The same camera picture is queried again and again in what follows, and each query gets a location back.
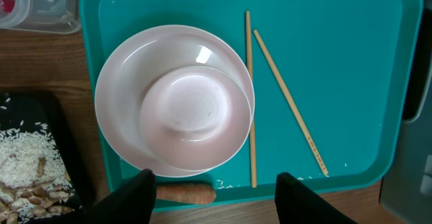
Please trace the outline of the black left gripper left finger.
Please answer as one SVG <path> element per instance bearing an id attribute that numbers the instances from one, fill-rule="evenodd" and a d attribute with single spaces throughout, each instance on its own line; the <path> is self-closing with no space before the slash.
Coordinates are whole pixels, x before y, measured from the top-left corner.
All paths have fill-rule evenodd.
<path id="1" fill-rule="evenodd" d="M 34 224 L 149 224 L 157 197 L 155 174 L 143 169 L 91 209 L 33 220 Z"/>

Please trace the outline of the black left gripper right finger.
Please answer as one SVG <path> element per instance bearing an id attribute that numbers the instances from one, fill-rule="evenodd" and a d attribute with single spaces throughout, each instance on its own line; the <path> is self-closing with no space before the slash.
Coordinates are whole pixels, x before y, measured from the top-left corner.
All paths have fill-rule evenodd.
<path id="1" fill-rule="evenodd" d="M 275 206 L 280 224 L 355 223 L 289 173 L 277 175 Z"/>

